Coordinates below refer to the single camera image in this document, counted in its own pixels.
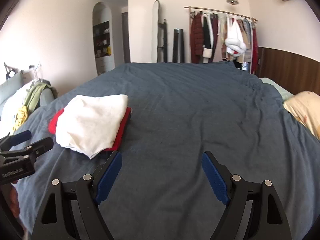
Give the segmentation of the person's left hand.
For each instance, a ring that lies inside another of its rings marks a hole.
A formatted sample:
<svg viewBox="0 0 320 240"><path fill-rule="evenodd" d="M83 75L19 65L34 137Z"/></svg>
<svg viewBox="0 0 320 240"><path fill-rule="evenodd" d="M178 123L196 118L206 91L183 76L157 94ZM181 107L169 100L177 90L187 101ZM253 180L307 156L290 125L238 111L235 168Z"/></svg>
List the person's left hand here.
<svg viewBox="0 0 320 240"><path fill-rule="evenodd" d="M10 207L10 210L12 211L13 216L15 218L18 218L20 215L18 193L16 188L12 184L10 184L9 207Z"/></svg>

